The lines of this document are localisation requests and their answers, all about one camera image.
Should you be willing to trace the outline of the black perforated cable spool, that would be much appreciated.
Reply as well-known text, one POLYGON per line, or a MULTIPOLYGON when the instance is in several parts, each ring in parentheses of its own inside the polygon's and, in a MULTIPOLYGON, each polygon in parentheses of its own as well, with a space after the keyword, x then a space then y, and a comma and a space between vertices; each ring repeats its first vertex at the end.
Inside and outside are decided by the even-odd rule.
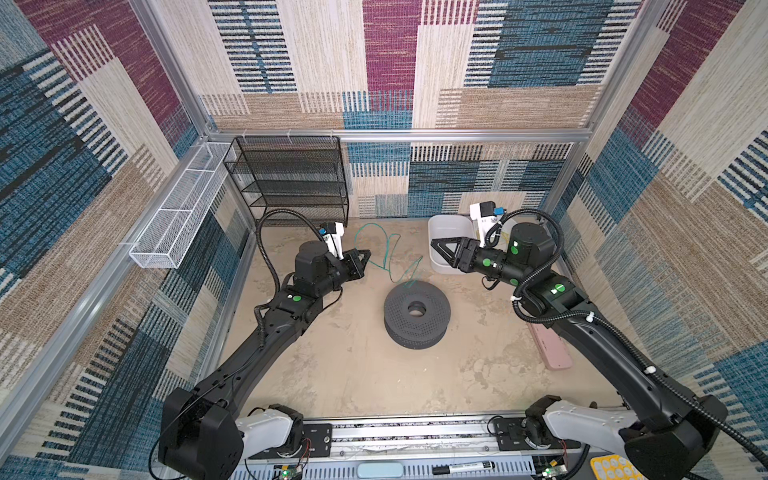
POLYGON ((445 336, 451 319, 447 296, 437 286, 413 281, 395 286, 384 301, 384 326, 398 345, 428 349, 445 336))

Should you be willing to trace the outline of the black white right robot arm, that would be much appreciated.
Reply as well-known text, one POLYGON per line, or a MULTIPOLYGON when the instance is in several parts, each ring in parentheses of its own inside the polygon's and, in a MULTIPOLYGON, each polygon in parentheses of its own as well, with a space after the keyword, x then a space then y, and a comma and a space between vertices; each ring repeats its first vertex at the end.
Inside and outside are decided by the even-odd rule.
POLYGON ((515 314, 575 347, 616 388, 630 411, 616 419, 607 411, 547 395, 526 410, 531 443, 575 440, 623 456, 648 479, 683 479, 710 452, 718 435, 727 432, 722 402, 712 395, 698 396, 672 379, 570 279, 553 271, 563 250, 560 227, 548 231, 535 223, 518 223, 505 250, 492 237, 438 238, 430 244, 463 273, 513 285, 515 314))

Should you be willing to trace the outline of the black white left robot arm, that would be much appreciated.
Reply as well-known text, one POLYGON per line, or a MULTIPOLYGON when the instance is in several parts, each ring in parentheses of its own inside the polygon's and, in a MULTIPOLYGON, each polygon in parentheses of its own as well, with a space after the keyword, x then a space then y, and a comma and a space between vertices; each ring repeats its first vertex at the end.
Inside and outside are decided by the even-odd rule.
POLYGON ((270 450, 288 456, 304 443, 303 416, 280 404, 250 414, 244 406, 282 353, 326 309, 324 298, 364 277, 368 249, 340 255, 323 241, 301 245, 293 272, 254 309, 256 330, 194 388, 165 400, 151 457, 188 479, 227 479, 244 459, 270 450))

